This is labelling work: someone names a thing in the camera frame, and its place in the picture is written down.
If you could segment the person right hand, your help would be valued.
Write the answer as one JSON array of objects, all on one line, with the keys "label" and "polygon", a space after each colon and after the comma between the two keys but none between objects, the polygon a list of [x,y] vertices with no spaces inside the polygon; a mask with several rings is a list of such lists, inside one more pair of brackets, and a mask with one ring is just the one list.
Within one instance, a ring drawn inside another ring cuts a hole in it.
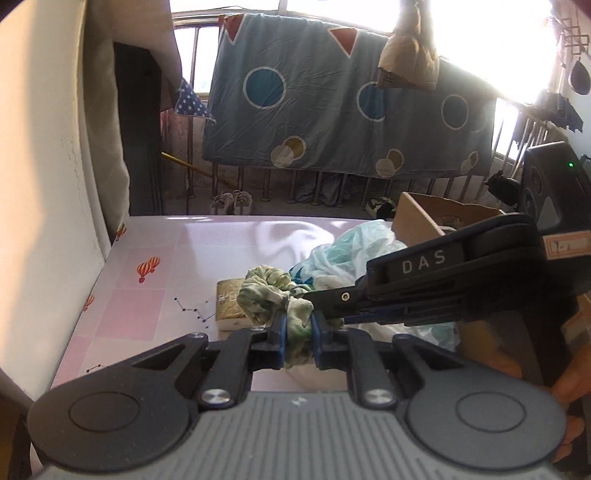
[{"label": "person right hand", "polygon": [[[514,378],[523,378],[522,368],[501,348],[486,357],[485,364]],[[591,346],[583,345],[572,361],[551,387],[552,396],[566,409],[571,403],[590,394],[591,389]],[[567,416],[565,437],[553,460],[557,463],[568,457],[573,449],[572,443],[585,430],[585,421],[572,415]]]}]

